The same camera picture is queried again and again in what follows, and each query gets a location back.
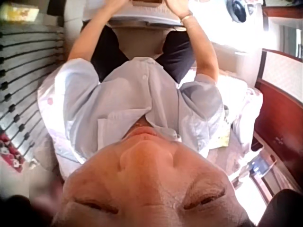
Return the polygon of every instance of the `eye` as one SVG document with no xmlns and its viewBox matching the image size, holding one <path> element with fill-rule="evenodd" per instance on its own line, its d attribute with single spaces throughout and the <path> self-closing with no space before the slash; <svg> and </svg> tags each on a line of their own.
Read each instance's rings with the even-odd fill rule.
<svg viewBox="0 0 303 227">
<path fill-rule="evenodd" d="M 201 200 L 199 201 L 196 201 L 196 202 L 192 202 L 186 206 L 184 206 L 184 209 L 185 210 L 190 210 L 190 209 L 193 209 L 197 206 L 201 206 L 201 205 L 205 205 L 205 204 L 208 204 L 212 201 L 215 201 L 217 200 L 218 198 L 221 198 L 222 196 L 225 195 L 225 189 L 223 189 L 223 191 L 221 191 L 219 194 L 217 195 L 209 195 L 207 196 L 206 198 L 202 198 Z"/>
<path fill-rule="evenodd" d="M 97 201 L 78 201 L 75 200 L 75 203 L 81 204 L 92 209 L 100 210 L 102 212 L 110 214 L 118 214 L 119 210 L 109 205 L 99 204 Z"/>
</svg>

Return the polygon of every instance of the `bracelet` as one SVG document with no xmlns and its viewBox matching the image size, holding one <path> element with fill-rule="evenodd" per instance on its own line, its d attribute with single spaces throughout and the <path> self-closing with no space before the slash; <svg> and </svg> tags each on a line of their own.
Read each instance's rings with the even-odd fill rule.
<svg viewBox="0 0 303 227">
<path fill-rule="evenodd" d="M 185 20 L 187 20 L 188 18 L 193 17 L 193 16 L 194 16 L 193 12 L 190 11 L 189 14 L 188 14 L 187 16 L 185 16 L 185 17 L 183 17 L 183 18 L 181 19 L 181 23 L 183 23 L 183 21 L 185 21 Z"/>
</svg>

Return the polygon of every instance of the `button-up shirt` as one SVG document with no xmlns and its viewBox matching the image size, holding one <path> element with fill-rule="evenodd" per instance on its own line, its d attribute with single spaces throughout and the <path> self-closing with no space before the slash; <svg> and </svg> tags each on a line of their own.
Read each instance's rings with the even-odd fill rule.
<svg viewBox="0 0 303 227">
<path fill-rule="evenodd" d="M 90 62 L 74 59 L 58 70 L 54 88 L 55 98 L 63 99 L 65 134 L 80 163 L 121 140 L 144 115 L 167 139 L 207 156 L 224 119 L 215 81 L 201 74 L 178 89 L 151 58 L 127 61 L 102 83 Z"/>
</svg>

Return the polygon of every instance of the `lips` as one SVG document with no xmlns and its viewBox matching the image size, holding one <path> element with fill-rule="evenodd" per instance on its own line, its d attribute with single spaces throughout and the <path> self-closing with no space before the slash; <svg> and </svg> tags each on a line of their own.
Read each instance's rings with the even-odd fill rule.
<svg viewBox="0 0 303 227">
<path fill-rule="evenodd" d="M 133 136 L 138 136 L 138 135 L 142 135 L 142 134 L 149 134 L 149 135 L 157 136 L 157 137 L 159 136 L 153 127 L 138 127 L 136 129 L 134 129 L 133 131 L 131 131 L 126 136 L 126 138 L 128 139 Z"/>
</svg>

